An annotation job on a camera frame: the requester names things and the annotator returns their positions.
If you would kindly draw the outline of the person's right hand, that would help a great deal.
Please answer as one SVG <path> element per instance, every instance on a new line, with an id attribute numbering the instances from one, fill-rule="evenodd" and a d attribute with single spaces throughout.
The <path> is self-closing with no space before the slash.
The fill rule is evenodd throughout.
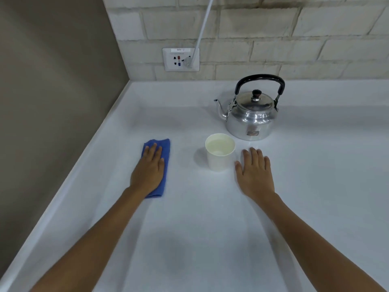
<path id="1" fill-rule="evenodd" d="M 258 167 L 252 166 L 250 149 L 242 150 L 244 171 L 242 181 L 237 181 L 243 194 L 256 202 L 262 202 L 269 197 L 275 196 L 275 186 L 272 172 L 265 170 L 264 155 L 260 149 L 258 153 Z"/>

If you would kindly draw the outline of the person's left hand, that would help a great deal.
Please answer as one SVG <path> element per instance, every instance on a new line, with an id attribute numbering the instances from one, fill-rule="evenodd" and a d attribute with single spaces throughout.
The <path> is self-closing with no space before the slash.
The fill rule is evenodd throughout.
<path id="1" fill-rule="evenodd" d="M 153 160 L 150 160 L 150 147 L 146 146 L 130 177 L 129 192 L 145 198 L 160 184 L 163 173 L 160 172 L 162 147 L 156 149 Z"/>

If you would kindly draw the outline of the person's left forearm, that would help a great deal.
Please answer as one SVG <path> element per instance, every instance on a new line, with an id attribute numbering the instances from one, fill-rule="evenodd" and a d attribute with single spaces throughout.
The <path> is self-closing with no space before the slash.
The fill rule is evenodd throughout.
<path id="1" fill-rule="evenodd" d="M 92 292 L 130 218 L 150 190 L 130 186 L 31 288 L 30 292 Z"/>

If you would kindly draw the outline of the person's right forearm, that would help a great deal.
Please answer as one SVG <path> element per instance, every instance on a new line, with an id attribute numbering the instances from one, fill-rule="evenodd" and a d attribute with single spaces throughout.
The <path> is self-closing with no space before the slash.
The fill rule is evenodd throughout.
<path id="1" fill-rule="evenodd" d="M 296 215 L 276 193 L 244 194 L 277 227 L 317 292 L 387 292 Z"/>

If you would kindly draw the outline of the blue cleaning cloth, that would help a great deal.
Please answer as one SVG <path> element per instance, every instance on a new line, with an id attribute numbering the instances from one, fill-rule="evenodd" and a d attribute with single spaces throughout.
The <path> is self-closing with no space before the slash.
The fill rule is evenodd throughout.
<path id="1" fill-rule="evenodd" d="M 164 173 L 163 173 L 163 178 L 158 185 L 158 187 L 153 190 L 151 193 L 149 193 L 145 199 L 150 199 L 150 198 L 159 198 L 162 197 L 165 191 L 165 186 L 167 182 L 167 171 L 168 171 L 168 163 L 169 163 L 169 157 L 170 157 L 170 148 L 171 148 L 171 140 L 169 138 L 164 139 L 164 140 L 156 140 L 156 139 L 151 139 L 148 142 L 145 142 L 143 144 L 143 149 L 142 149 L 142 155 L 144 153 L 145 147 L 151 147 L 154 143 L 157 144 L 157 149 L 159 147 L 162 147 L 162 152 L 161 152 L 161 158 L 164 159 L 165 165 L 164 165 Z"/>

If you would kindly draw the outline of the white paper cup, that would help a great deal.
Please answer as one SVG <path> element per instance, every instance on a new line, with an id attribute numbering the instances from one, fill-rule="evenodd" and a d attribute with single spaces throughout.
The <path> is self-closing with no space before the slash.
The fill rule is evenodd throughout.
<path id="1" fill-rule="evenodd" d="M 207 163 L 210 170 L 221 172 L 232 163 L 236 143 L 224 133 L 215 133 L 205 140 Z"/>

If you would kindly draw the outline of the silver metal kettle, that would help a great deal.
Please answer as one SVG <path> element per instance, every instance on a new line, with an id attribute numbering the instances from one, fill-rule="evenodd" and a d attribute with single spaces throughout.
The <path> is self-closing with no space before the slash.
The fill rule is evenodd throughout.
<path id="1" fill-rule="evenodd" d="M 277 96 L 274 100 L 274 108 L 266 112 L 249 112 L 236 105 L 235 96 L 240 93 L 241 87 L 249 82 L 254 81 L 273 81 L 279 84 Z M 244 141 L 260 141 L 268 137 L 274 126 L 275 120 L 278 117 L 278 102 L 280 96 L 284 93 L 285 81 L 279 76 L 272 74 L 254 74 L 240 79 L 235 87 L 234 98 L 228 104 L 226 110 L 223 110 L 218 99 L 214 102 L 218 103 L 217 112 L 219 117 L 224 120 L 227 131 Z"/>

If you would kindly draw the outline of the silver kettle lid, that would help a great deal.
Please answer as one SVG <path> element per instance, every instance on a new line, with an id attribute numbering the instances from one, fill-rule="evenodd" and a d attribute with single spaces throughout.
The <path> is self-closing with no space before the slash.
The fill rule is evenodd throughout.
<path id="1" fill-rule="evenodd" d="M 274 108 L 274 100 L 261 90 L 239 93 L 235 96 L 236 105 L 249 112 L 266 112 Z"/>

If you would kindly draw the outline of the white wall socket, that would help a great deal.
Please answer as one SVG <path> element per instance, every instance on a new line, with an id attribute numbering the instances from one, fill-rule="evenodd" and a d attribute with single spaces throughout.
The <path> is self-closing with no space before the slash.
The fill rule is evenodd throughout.
<path id="1" fill-rule="evenodd" d="M 163 48 L 163 61 L 166 72 L 198 72 L 200 70 L 199 48 Z M 194 66 L 188 69 L 183 66 L 182 59 L 192 56 Z"/>

